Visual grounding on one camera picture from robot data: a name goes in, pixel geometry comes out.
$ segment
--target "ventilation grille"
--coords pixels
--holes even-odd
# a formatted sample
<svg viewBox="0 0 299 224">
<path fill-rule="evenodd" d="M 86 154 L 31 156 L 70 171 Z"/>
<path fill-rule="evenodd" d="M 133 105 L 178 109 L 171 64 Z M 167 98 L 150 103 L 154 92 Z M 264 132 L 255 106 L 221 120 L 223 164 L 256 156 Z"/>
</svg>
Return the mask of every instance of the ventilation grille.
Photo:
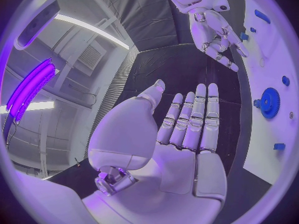
<svg viewBox="0 0 299 224">
<path fill-rule="evenodd" d="M 136 46 L 133 46 L 131 50 L 128 52 L 121 66 L 117 70 L 111 84 L 109 85 L 109 88 L 103 98 L 103 101 L 100 105 L 94 123 L 92 125 L 89 138 L 87 141 L 85 153 L 84 153 L 84 159 L 87 158 L 88 156 L 87 151 L 88 151 L 89 141 L 93 132 L 95 131 L 96 127 L 98 126 L 102 118 L 113 108 L 118 97 L 121 95 L 122 91 L 124 90 L 127 78 L 129 76 L 133 63 L 138 54 L 139 54 L 139 50 L 136 48 Z"/>
<path fill-rule="evenodd" d="M 102 55 L 93 46 L 88 45 L 86 49 L 79 56 L 78 60 L 90 69 L 94 70 L 99 63 Z"/>
</svg>

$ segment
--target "blue component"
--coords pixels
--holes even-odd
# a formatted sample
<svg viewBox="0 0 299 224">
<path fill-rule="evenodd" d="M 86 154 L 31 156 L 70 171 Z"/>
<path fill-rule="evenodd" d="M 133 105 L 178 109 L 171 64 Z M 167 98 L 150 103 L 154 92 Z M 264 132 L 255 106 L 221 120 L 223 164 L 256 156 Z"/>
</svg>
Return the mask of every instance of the blue component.
<svg viewBox="0 0 299 224">
<path fill-rule="evenodd" d="M 249 35 L 247 35 L 247 34 L 241 32 L 241 34 L 240 34 L 240 38 L 241 38 L 242 40 L 248 40 Z"/>
<path fill-rule="evenodd" d="M 284 143 L 276 143 L 274 144 L 274 150 L 284 150 L 286 148 L 286 145 Z"/>
<path fill-rule="evenodd" d="M 256 107 L 256 108 L 261 108 L 261 100 L 254 100 L 253 101 L 253 105 Z"/>
<path fill-rule="evenodd" d="M 283 76 L 283 83 L 286 85 L 286 86 L 289 86 L 290 85 L 290 79 L 286 76 Z"/>
<path fill-rule="evenodd" d="M 274 88 L 265 89 L 261 98 L 261 112 L 265 118 L 274 118 L 280 108 L 280 97 Z"/>
<path fill-rule="evenodd" d="M 270 19 L 265 15 L 263 14 L 261 11 L 258 11 L 258 10 L 254 10 L 254 14 L 255 16 L 259 17 L 260 19 L 264 20 L 265 22 L 267 22 L 268 24 L 271 23 Z"/>
</svg>

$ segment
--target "blue gear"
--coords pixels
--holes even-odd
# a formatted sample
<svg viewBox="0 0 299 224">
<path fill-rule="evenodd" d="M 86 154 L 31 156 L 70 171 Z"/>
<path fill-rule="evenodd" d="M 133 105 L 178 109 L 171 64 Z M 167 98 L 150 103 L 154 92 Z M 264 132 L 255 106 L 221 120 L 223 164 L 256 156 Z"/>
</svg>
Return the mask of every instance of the blue gear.
<svg viewBox="0 0 299 224">
<path fill-rule="evenodd" d="M 265 118 L 274 118 L 280 108 L 280 97 L 274 88 L 265 89 L 261 98 L 261 112 Z"/>
</svg>

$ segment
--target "air vent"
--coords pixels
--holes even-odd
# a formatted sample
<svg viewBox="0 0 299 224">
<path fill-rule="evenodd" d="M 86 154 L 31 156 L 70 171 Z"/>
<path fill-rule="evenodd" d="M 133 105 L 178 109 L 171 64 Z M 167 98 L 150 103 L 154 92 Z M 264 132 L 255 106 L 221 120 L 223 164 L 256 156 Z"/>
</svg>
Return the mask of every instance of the air vent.
<svg viewBox="0 0 299 224">
<path fill-rule="evenodd" d="M 94 70 L 101 58 L 102 54 L 98 52 L 93 46 L 88 45 L 79 56 L 78 60 L 89 67 L 91 70 Z"/>
</svg>

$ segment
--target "purple light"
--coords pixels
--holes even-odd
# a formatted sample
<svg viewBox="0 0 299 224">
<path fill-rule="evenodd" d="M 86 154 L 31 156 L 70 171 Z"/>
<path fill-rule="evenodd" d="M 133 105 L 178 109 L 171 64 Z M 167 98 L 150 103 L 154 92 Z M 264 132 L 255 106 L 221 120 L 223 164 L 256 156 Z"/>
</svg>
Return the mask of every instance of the purple light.
<svg viewBox="0 0 299 224">
<path fill-rule="evenodd" d="M 32 78 L 25 87 L 23 87 L 10 109 L 10 114 L 13 117 L 16 116 L 17 112 L 19 111 L 20 107 L 23 105 L 23 102 L 27 99 L 27 97 L 45 79 L 45 77 L 48 77 L 48 75 L 50 75 L 52 72 L 55 72 L 55 66 L 52 63 L 47 64 L 47 66 L 43 70 L 37 73 L 35 77 Z"/>
<path fill-rule="evenodd" d="M 22 119 L 22 117 L 23 117 L 25 111 L 27 110 L 28 106 L 30 105 L 31 101 L 54 76 L 55 76 L 55 69 L 44 80 L 42 80 L 39 83 L 39 85 L 31 92 L 31 94 L 24 101 L 24 104 L 22 105 L 22 107 L 20 108 L 19 112 L 17 113 L 17 115 L 15 117 L 16 122 L 19 122 Z"/>
<path fill-rule="evenodd" d="M 9 111 L 12 104 L 16 100 L 16 98 L 19 96 L 19 94 L 22 92 L 22 90 L 25 88 L 25 86 L 38 74 L 41 70 L 43 70 L 49 63 L 51 63 L 52 58 L 49 58 L 45 61 L 43 61 L 40 65 L 38 65 L 33 71 L 29 73 L 28 76 L 25 77 L 25 79 L 18 85 L 14 93 L 11 95 L 9 101 L 6 105 L 6 110 Z"/>
</svg>

